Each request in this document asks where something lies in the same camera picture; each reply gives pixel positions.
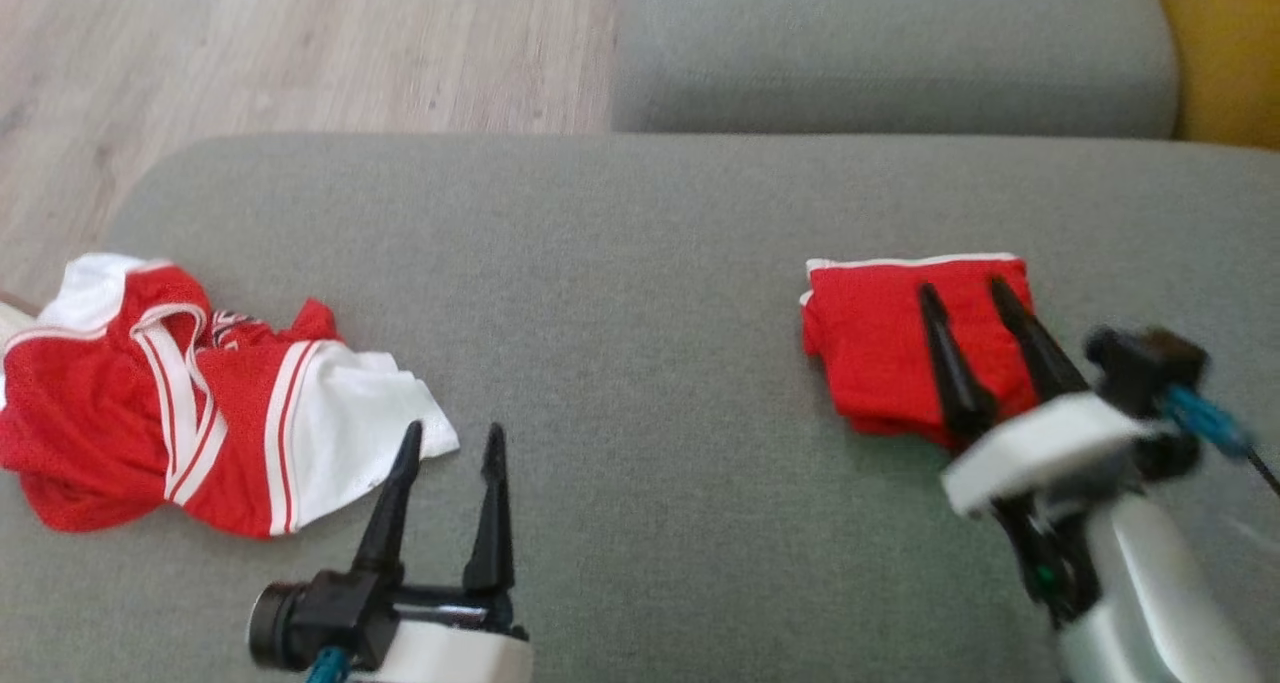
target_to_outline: gray cushion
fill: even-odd
[[[1275,432],[1275,191],[1280,155],[1192,145],[283,136],[161,162],[105,246],[276,324],[319,295],[429,381],[463,450],[419,481],[411,579],[461,573],[508,425],[539,680],[1050,683],[1047,623],[996,524],[947,508],[941,451],[832,411],[804,260],[1018,251],[1073,352],[1097,322],[1170,324]],[[1280,505],[1220,460],[1158,496],[1275,670]],[[370,513],[273,542],[173,509],[64,536],[9,475],[0,506],[4,669],[156,683],[284,679],[248,663],[256,592],[346,565]]]
[[[1158,0],[625,0],[614,130],[1170,137]]]

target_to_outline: white trim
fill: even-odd
[[[174,459],[174,445],[173,445],[173,431],[169,425],[169,386],[165,384],[166,379],[161,373],[160,361],[156,359],[157,352],[151,350],[151,345],[147,345],[146,336],[133,336],[133,342],[142,349],[142,356],[146,356],[147,365],[151,367],[151,379],[155,381],[156,388],[156,400],[160,402],[160,434],[164,436],[164,450],[168,451],[169,459],[165,460],[165,496],[169,495],[169,482],[173,480],[174,469],[177,469],[177,460]]]
[[[157,263],[156,267],[163,267],[163,265]],[[178,342],[174,342],[169,329],[164,327],[165,318],[183,313],[192,317],[191,342],[188,342],[186,352],[179,349]],[[204,411],[197,411],[196,391],[192,388],[192,377],[198,373],[192,372],[195,367],[193,349],[205,326],[206,315],[200,306],[165,303],[143,311],[138,322],[133,324],[133,327],[129,327],[129,336],[142,347],[143,354],[147,356],[147,363],[151,363],[151,375],[155,377],[161,409],[165,405],[164,382],[169,382],[168,395],[173,414],[173,427],[168,427],[168,414],[163,420],[165,448],[169,450],[169,467],[165,469],[164,495],[169,500],[173,499],[178,482],[187,478],[188,469],[196,464],[196,451],[200,451],[200,444],[205,440],[205,434],[214,414],[214,402],[207,395],[207,386],[202,386],[205,390]],[[140,339],[155,345],[159,359],[152,359],[150,352],[147,352],[147,347],[142,345]],[[160,375],[161,370],[165,373],[164,377]],[[204,377],[200,377],[200,381],[204,382]]]
[[[298,491],[298,466],[297,458],[293,455],[293,413],[297,413],[298,399],[302,396],[303,381],[307,377],[307,368],[311,367],[311,361],[315,359],[316,350],[325,347],[324,342],[315,342],[315,345],[307,347],[303,350],[302,359],[298,359],[297,370],[291,381],[293,382],[293,395],[284,404],[284,455],[287,458],[288,466],[285,466],[284,485],[289,490],[289,501],[292,504],[292,510],[289,512],[289,519],[285,522],[285,532],[293,533],[300,528],[302,521],[302,496]]]
[[[223,450],[223,441],[227,440],[227,420],[218,411],[214,411],[212,420],[209,437],[201,443],[204,449],[200,457],[192,463],[189,473],[184,473],[187,475],[187,480],[173,494],[173,501],[178,505],[186,505],[191,500],[191,496],[200,490],[201,483],[209,477],[210,469],[214,468],[219,451]]]
[[[284,501],[284,460],[280,460],[279,428],[280,417],[284,414],[284,404],[289,391],[289,381],[293,377],[293,368],[297,368],[306,350],[307,342],[297,342],[284,352],[280,368],[275,373],[275,382],[271,386],[271,396],[266,404],[266,418],[262,423],[262,460],[266,464],[266,492],[271,501],[271,527],[270,535],[284,533],[285,515],[288,513]]]
[[[1011,253],[960,253],[934,255],[933,258],[873,258],[849,260],[849,262],[840,262],[840,260],[831,258],[809,258],[804,265],[806,272],[813,274],[814,270],[822,269],[869,269],[873,265],[899,265],[905,269],[918,269],[923,267],[923,265],[960,263],[966,262],[966,260],[1019,260],[1019,257]]]
[[[178,344],[169,335],[169,331],[164,326],[156,326],[150,331],[142,331],[141,335],[155,347],[156,356],[159,356],[157,363],[164,370],[169,382],[169,407],[173,414],[173,431],[170,432],[173,436],[173,464],[170,466],[172,473],[165,477],[164,495],[170,499],[178,481],[196,459],[196,450],[200,445],[200,437],[196,434],[196,393],[192,390],[191,373],[187,372],[182,350],[178,350]],[[160,384],[160,379],[156,379],[156,384]]]
[[[187,368],[191,372],[192,382],[200,388],[201,393],[205,393],[205,408],[200,413],[200,425],[196,431],[196,440],[200,441],[196,446],[196,459],[175,478],[178,489],[174,491],[173,501],[178,505],[186,504],[200,490],[227,440],[227,420],[214,404],[209,382],[205,381],[204,373],[196,365],[196,345],[187,349]]]
[[[169,269],[173,267],[172,260],[156,258],[148,260],[147,263],[138,265],[137,269],[129,270],[129,272],[151,272],[152,270]]]
[[[60,338],[60,340],[68,342],[96,342],[97,338],[106,335],[106,326],[96,327],[93,331],[73,331],[69,327],[56,327],[56,326],[40,326],[40,327],[27,327],[26,331],[15,333],[5,342],[4,352],[8,356],[9,350],[14,347],[24,344],[24,342],[36,342],[41,338]]]

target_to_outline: red stripe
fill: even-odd
[[[177,495],[178,491],[182,489],[183,482],[187,481],[187,477],[188,477],[188,475],[191,475],[192,469],[196,469],[196,463],[198,463],[198,460],[200,460],[200,454],[201,454],[201,451],[205,451],[205,443],[209,443],[209,435],[211,432],[214,432],[214,425],[216,423],[216,420],[218,420],[218,411],[214,409],[210,405],[209,413],[210,413],[210,417],[211,417],[209,420],[209,428],[205,428],[205,437],[201,437],[200,439],[200,445],[196,446],[196,455],[192,457],[191,466],[187,466],[187,471],[182,475],[182,478],[178,478],[178,482],[174,483],[174,486],[173,486],[174,495]]]
[[[169,373],[164,372],[164,363],[160,361],[160,350],[156,350],[155,344],[151,343],[151,338],[147,338],[146,333],[142,335],[142,342],[147,344],[151,349],[151,356],[156,361],[156,370],[160,370],[160,381],[164,382],[164,396],[169,400],[169,475],[178,472],[178,436],[174,431],[173,420],[173,391],[169,390]]]
[[[298,363],[293,367],[293,373],[289,376],[289,388],[284,391],[284,408],[280,411],[280,425],[276,428],[276,443],[278,451],[280,457],[280,482],[284,483],[284,532],[288,533],[291,524],[293,523],[293,496],[289,495],[289,469],[284,460],[284,422],[289,418],[289,402],[293,400],[293,386],[298,382],[298,373],[302,370],[303,361],[307,359],[307,353],[311,352],[316,342],[310,342],[305,349],[302,349],[302,356],[298,356]]]

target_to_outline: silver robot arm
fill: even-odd
[[[1207,356],[1166,331],[1097,333],[1088,356],[1103,377],[1093,391],[1000,279],[992,297],[1042,405],[993,425],[991,396],[950,336],[941,301],[922,290],[943,417],[972,443],[942,483],[957,514],[992,515],[1005,528],[1029,596],[1050,614],[1065,677],[1261,682],[1193,551],[1143,495],[1147,483],[1187,475],[1198,460],[1199,437],[1174,422],[1213,421],[1193,411],[1170,422],[1166,404],[1198,405],[1192,391]],[[1239,441],[1220,445],[1243,450]]]

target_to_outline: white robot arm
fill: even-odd
[[[485,498],[462,586],[404,583],[401,540],[421,423],[411,423],[351,570],[273,583],[253,605],[248,648],[264,668],[311,670],[308,682],[529,683],[534,652],[513,623],[507,440],[493,425]]]
[[[941,301],[922,292],[945,417],[977,434],[942,485],[957,514],[989,514],[1005,528],[1028,593],[1048,609],[1064,674],[1075,683],[1261,682],[1193,551],[1142,492],[1193,468],[1198,434],[1248,455],[1235,425],[1193,393],[1207,356],[1171,333],[1105,329],[1088,345],[1105,373],[1092,391],[998,279],[992,297],[1043,404],[992,427],[989,395],[951,340]]]

